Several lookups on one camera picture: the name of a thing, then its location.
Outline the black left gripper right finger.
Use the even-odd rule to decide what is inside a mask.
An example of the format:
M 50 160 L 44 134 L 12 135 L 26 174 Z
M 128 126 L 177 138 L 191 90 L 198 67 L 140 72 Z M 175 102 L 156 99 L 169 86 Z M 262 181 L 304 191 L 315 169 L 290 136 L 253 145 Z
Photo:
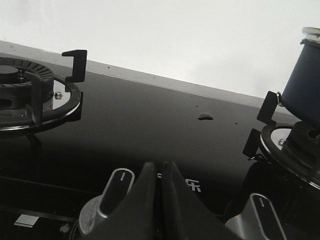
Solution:
M 167 240 L 238 240 L 187 186 L 177 165 L 165 162 L 161 177 Z

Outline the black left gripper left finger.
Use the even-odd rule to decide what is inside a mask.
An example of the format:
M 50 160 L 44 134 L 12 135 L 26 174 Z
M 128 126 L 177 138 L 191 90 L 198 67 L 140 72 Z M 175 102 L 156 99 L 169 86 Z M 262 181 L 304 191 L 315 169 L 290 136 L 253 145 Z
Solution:
M 157 171 L 153 162 L 146 162 L 131 190 L 111 215 L 84 240 L 151 240 Z

